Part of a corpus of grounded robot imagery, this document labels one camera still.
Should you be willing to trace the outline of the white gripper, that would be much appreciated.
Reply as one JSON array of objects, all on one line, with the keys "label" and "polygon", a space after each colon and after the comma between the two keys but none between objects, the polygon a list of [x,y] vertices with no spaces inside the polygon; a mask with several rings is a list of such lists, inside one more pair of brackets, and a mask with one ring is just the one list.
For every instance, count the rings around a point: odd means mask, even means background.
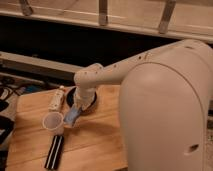
[{"label": "white gripper", "polygon": [[95,88],[77,87],[74,93],[74,106],[87,110],[95,99]]}]

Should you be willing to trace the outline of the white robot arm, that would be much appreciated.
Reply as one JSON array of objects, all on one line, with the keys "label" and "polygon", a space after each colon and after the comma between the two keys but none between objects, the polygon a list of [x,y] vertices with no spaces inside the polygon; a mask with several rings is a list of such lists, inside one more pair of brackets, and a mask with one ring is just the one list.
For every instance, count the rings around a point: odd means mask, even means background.
[{"label": "white robot arm", "polygon": [[118,84],[128,171],[207,171],[206,129],[213,98],[213,48],[183,40],[74,76],[75,102],[90,88]]}]

